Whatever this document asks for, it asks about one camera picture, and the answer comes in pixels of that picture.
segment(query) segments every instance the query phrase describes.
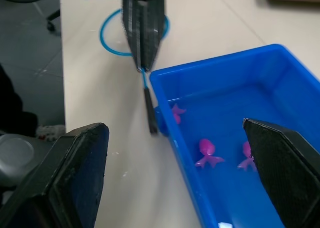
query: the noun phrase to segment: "pink octopus toy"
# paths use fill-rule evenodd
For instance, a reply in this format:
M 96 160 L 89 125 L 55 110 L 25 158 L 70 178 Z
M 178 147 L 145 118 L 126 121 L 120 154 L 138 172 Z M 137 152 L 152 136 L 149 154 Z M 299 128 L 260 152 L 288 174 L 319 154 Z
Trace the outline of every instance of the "pink octopus toy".
M 180 118 L 180 115 L 185 113 L 186 112 L 186 109 L 181 109 L 178 107 L 178 104 L 175 104 L 173 107 L 172 107 L 172 112 L 173 112 L 173 116 L 174 116 L 174 119 L 176 121 L 177 124 L 180 124 L 181 123 L 181 118 Z
M 243 153 L 246 156 L 246 159 L 238 165 L 238 168 L 242 168 L 246 171 L 248 168 L 248 165 L 251 165 L 252 169 L 256 171 L 257 168 L 254 163 L 254 158 L 251 157 L 251 148 L 248 141 L 243 144 Z
M 208 139 L 202 139 L 199 142 L 200 152 L 204 155 L 204 157 L 195 163 L 196 166 L 201 166 L 202 168 L 205 167 L 205 164 L 209 162 L 211 166 L 214 168 L 217 163 L 224 162 L 225 160 L 221 157 L 212 156 L 215 151 L 216 147 L 214 144 L 210 142 Z

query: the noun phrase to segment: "table surface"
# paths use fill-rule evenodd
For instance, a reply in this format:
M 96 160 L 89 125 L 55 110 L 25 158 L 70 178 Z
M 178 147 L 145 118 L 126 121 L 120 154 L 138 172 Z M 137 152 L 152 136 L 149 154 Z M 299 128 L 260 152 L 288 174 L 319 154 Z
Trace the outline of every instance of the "table surface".
M 149 134 L 143 84 L 132 58 L 113 55 L 100 44 L 100 27 L 121 8 L 121 0 L 60 1 L 67 130 L 95 122 L 110 129 L 95 227 L 200 227 L 168 140 Z M 166 0 L 166 14 L 171 28 L 155 70 L 280 43 L 320 77 L 315 6 Z M 110 32 L 115 45 L 126 46 L 120 22 Z

